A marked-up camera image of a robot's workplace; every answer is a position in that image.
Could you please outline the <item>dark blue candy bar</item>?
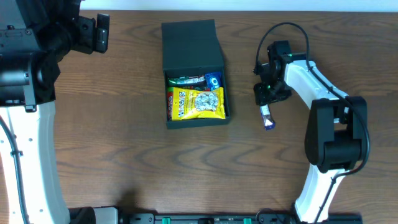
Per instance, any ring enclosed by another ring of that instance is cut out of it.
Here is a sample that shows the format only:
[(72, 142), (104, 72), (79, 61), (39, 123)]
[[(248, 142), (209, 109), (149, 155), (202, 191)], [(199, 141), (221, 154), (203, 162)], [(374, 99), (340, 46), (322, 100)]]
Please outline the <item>dark blue candy bar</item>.
[(273, 120), (272, 116), (271, 116), (271, 112), (269, 110), (269, 106), (268, 105), (264, 105), (260, 107), (261, 110), (261, 115), (262, 115), (262, 119), (264, 122), (264, 128), (265, 130), (272, 130), (275, 128), (275, 121)]

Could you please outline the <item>blue Oreo cookie pack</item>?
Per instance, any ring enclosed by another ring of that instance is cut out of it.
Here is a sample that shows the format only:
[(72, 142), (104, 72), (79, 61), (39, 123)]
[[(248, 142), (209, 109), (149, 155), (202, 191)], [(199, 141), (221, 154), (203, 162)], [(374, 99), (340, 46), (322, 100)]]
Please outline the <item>blue Oreo cookie pack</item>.
[(207, 88), (211, 91), (222, 87), (221, 72), (212, 72), (205, 74)]

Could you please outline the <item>green red wafer bar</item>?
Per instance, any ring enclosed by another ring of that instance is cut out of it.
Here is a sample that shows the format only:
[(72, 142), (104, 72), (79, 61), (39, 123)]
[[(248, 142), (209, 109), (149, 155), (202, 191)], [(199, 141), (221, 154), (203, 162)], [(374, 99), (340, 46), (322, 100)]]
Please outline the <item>green red wafer bar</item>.
[(168, 78), (167, 81), (169, 86), (172, 87), (206, 85), (206, 79), (204, 75), (194, 76), (194, 77)]

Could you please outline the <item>black gift box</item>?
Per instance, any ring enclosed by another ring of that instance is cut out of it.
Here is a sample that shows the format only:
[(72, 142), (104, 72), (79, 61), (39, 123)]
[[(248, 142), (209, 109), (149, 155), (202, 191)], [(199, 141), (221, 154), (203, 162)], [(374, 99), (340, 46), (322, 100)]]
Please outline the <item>black gift box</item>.
[(196, 128), (228, 124), (231, 120), (228, 84), (226, 81), (223, 50), (216, 34), (215, 21), (199, 20), (165, 22), (162, 31), (162, 71), (164, 88), (168, 90), (169, 78), (195, 77), (211, 72), (221, 72), (221, 87), (224, 90), (225, 119), (189, 119), (172, 121), (166, 119), (168, 129)]

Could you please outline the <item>yellow pistachio bag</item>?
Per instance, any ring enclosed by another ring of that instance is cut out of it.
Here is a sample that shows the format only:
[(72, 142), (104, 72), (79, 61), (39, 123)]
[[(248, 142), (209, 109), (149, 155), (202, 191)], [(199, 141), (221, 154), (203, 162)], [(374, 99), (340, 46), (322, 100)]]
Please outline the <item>yellow pistachio bag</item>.
[(172, 120), (225, 119), (224, 89), (213, 91), (174, 87)]

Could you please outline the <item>red snack bag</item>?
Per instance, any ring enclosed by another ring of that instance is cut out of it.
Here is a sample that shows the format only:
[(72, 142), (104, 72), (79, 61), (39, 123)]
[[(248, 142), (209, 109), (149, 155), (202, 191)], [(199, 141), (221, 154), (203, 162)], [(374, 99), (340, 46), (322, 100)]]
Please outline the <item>red snack bag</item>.
[(173, 107), (174, 88), (168, 87), (167, 89), (167, 118), (172, 120), (172, 107)]

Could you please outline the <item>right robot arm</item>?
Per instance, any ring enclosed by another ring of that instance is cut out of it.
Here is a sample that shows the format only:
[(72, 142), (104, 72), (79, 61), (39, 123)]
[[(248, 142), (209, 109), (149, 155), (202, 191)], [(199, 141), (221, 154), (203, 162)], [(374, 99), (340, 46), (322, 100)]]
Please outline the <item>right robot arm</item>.
[(361, 215), (329, 214), (328, 209), (344, 176), (366, 158), (365, 100), (333, 86), (305, 53), (292, 53), (286, 40), (270, 44), (267, 54), (268, 63), (258, 62), (254, 69), (261, 78), (254, 94), (265, 129), (275, 127), (269, 105), (293, 91), (310, 110), (304, 139), (310, 167), (303, 190), (289, 215), (274, 218), (281, 223), (362, 223)]

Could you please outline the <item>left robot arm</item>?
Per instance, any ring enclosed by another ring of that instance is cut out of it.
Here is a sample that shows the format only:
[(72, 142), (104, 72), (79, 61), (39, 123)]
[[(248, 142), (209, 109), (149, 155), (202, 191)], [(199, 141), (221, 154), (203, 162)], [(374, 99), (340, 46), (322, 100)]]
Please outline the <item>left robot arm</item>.
[(1, 0), (1, 159), (10, 223), (117, 223), (114, 207), (68, 208), (53, 140), (59, 62), (105, 53), (110, 18), (76, 0)]

